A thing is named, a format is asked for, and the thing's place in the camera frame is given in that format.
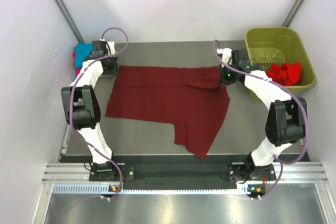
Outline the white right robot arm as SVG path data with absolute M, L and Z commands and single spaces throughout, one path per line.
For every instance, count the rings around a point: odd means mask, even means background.
M 307 103 L 302 97 L 267 76 L 259 64 L 253 64 L 246 49 L 216 48 L 221 82 L 242 83 L 252 91 L 268 110 L 265 139 L 247 155 L 242 165 L 229 168 L 232 181 L 243 184 L 249 180 L 274 180 L 273 162 L 288 147 L 307 137 Z

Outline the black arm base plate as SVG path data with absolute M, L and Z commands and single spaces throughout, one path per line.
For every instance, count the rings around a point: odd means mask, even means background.
M 129 164 L 119 166 L 124 182 L 133 182 L 144 178 L 164 177 L 210 177 L 215 176 L 229 182 L 276 180 L 275 169 L 269 165 L 250 172 L 244 164 Z

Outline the dark red t shirt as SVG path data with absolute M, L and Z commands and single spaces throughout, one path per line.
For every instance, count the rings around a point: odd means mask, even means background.
M 121 66 L 105 116 L 174 125 L 174 143 L 205 159 L 230 103 L 217 66 Z

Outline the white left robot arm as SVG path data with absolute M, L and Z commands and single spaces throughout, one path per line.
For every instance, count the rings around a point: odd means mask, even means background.
M 93 41 L 86 52 L 75 51 L 76 56 L 85 56 L 81 69 L 70 86 L 61 89 L 65 119 L 72 133 L 83 141 L 92 155 L 91 181 L 118 181 L 121 170 L 114 161 L 112 149 L 107 145 L 101 126 L 101 109 L 95 86 L 106 74 L 118 73 L 118 58 L 115 43 L 104 39 Z

